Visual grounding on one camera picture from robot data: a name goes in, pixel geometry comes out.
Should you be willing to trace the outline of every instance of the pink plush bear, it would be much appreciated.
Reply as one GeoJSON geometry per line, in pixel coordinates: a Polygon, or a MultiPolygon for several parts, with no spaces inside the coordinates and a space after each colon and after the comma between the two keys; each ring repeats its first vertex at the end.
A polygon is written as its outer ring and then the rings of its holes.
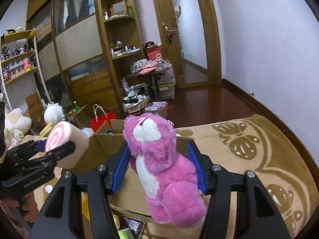
{"type": "Polygon", "coordinates": [[[176,150],[176,133],[164,118],[146,113],[125,120],[125,140],[155,222],[178,228],[203,224],[206,207],[193,163],[176,150]]]}

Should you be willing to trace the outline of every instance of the blue gripper pad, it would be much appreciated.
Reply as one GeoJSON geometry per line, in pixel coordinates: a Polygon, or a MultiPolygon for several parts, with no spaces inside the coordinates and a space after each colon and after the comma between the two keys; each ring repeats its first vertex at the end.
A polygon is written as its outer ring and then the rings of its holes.
{"type": "Polygon", "coordinates": [[[38,141],[38,144],[35,148],[37,150],[37,152],[45,152],[45,143],[46,142],[47,142],[46,140],[38,141]]]}
{"type": "Polygon", "coordinates": [[[122,143],[117,154],[108,158],[106,162],[108,172],[104,182],[109,195],[115,195],[121,188],[130,158],[131,153],[126,142],[122,143]]]}
{"type": "Polygon", "coordinates": [[[187,145],[187,158],[193,162],[197,173],[197,186],[204,195],[211,195],[215,189],[216,180],[211,175],[212,161],[207,155],[200,153],[194,141],[187,145]]]}

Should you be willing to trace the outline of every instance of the plastic storage bin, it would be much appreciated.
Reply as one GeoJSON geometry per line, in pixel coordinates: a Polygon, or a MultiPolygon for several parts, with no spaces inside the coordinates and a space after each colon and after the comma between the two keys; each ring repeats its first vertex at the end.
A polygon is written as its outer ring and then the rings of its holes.
{"type": "MultiPolygon", "coordinates": [[[[154,94],[156,94],[156,89],[152,86],[154,94]]],[[[175,85],[174,84],[162,84],[159,85],[159,93],[162,100],[175,99],[175,85]]]]}

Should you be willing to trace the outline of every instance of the baseboard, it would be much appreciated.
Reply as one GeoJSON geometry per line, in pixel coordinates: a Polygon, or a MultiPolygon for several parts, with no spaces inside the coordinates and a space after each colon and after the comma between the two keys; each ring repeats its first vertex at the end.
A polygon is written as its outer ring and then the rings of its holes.
{"type": "Polygon", "coordinates": [[[200,65],[190,62],[187,59],[183,59],[189,66],[191,66],[192,68],[196,69],[197,71],[207,75],[208,74],[208,70],[206,68],[201,67],[200,65]]]}
{"type": "Polygon", "coordinates": [[[298,150],[301,157],[305,161],[307,167],[309,168],[309,171],[311,172],[311,175],[315,181],[315,184],[317,186],[317,189],[319,191],[319,168],[316,164],[315,160],[313,159],[310,152],[306,149],[304,144],[299,140],[299,138],[290,130],[287,125],[280,120],[274,113],[272,113],[265,105],[261,104],[259,101],[254,99],[252,96],[250,96],[248,93],[240,89],[238,86],[234,85],[233,83],[229,82],[226,79],[222,79],[221,81],[222,85],[225,86],[225,88],[229,91],[231,91],[233,94],[238,95],[242,98],[244,98],[250,105],[252,105],[255,109],[255,112],[258,114],[264,116],[268,120],[270,120],[273,124],[275,124],[284,134],[285,136],[290,140],[290,142],[293,144],[293,146],[298,150]]]}

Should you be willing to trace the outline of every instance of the rug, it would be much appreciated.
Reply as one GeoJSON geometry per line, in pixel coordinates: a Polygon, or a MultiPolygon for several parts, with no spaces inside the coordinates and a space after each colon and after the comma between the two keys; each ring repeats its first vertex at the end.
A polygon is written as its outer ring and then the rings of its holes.
{"type": "MultiPolygon", "coordinates": [[[[287,137],[263,116],[178,128],[176,132],[193,138],[201,153],[228,171],[254,171],[277,205],[292,238],[318,206],[318,190],[307,165],[287,137]]],[[[204,197],[207,206],[209,199],[204,197]]],[[[233,238],[235,217],[236,193],[232,192],[227,239],[233,238]]],[[[200,231],[148,223],[142,238],[194,239],[200,231]]]]}

